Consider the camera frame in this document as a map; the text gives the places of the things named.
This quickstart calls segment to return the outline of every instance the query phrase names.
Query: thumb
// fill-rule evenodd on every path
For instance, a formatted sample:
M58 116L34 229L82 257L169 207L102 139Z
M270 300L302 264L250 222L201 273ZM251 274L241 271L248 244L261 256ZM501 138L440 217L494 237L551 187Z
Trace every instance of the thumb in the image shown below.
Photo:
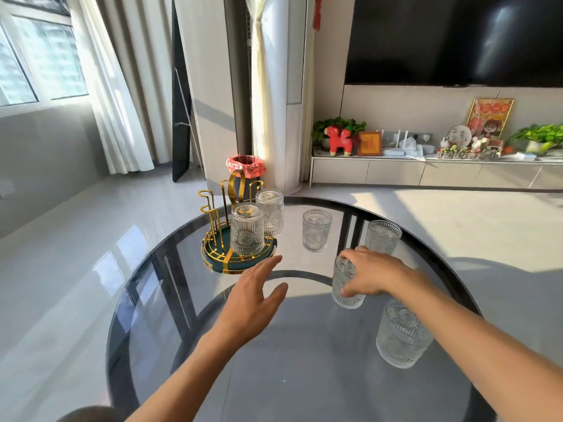
M285 299L285 295L287 295L288 288L289 286L287 283L278 284L270 296L265 298L262 302L262 307L264 308L264 312L268 318L268 323L274 318L276 312L278 312L278 308Z
M352 296L357 295L358 293L362 293L359 290L359 286L360 284L358 280L354 278L340 289L340 294L345 298L351 298Z

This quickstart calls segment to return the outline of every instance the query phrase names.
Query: left hand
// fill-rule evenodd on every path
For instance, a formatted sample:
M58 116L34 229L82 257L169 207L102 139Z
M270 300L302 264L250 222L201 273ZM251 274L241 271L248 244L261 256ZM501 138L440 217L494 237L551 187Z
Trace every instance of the left hand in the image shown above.
M281 260L281 256L273 256L245 270L231 290L212 330L236 348L262 333L285 299L287 283L279 284L265 299L262 290L266 278Z

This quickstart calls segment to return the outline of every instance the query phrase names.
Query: cabinet drawer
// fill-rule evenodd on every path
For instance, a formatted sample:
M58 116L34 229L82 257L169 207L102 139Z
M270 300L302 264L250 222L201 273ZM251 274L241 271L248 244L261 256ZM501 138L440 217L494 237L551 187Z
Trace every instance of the cabinet drawer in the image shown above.
M538 174L540 166L517 164L483 164L475 186L483 188L527 189Z
M365 183L369 160L314 159L313 183Z
M469 162L426 162L421 186L474 187L481 164Z
M365 183L418 186L424 164L422 161L372 160L369 162Z
M563 166L542 166L531 184L533 190L563 190Z

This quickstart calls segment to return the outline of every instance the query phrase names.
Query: window pane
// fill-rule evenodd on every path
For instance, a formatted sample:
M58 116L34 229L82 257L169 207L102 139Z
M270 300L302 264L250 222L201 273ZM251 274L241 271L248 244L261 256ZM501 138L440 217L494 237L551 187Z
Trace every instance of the window pane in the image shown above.
M0 26L0 106L36 101L16 54Z
M15 17L23 43L43 80L49 98L60 99L87 94L72 27L58 23Z
M65 14L69 13L66 0L7 0L7 1L14 1L16 3L39 8L41 10L51 10Z

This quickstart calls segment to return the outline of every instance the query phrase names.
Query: red plastic bag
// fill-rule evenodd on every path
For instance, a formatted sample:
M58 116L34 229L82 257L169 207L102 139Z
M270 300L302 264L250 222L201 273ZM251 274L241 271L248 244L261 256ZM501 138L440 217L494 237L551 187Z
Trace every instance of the red plastic bag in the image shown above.
M242 170L247 179L257 178L266 172L264 162L253 155L239 155L227 159L227 167L232 173L235 170Z

